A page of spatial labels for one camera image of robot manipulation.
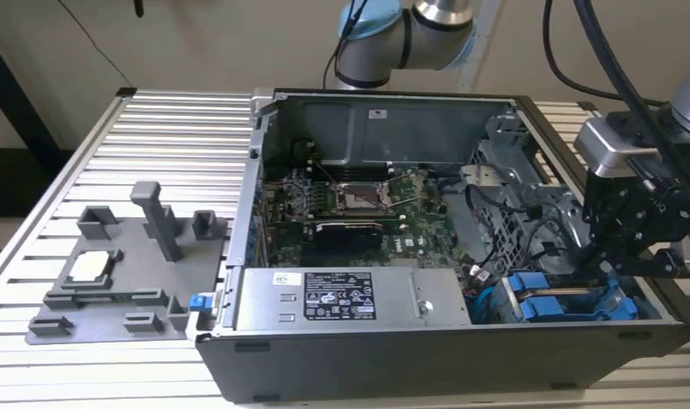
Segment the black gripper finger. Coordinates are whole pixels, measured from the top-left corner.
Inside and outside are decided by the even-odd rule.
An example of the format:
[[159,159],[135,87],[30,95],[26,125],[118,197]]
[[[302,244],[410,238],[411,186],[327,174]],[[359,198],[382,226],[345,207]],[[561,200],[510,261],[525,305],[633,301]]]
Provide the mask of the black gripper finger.
[[602,263],[606,260],[610,251],[610,241],[597,240],[580,250],[576,259],[576,276],[577,277],[602,277]]
[[624,276],[677,278],[685,267],[678,253],[669,249],[628,248],[616,252],[616,270]]

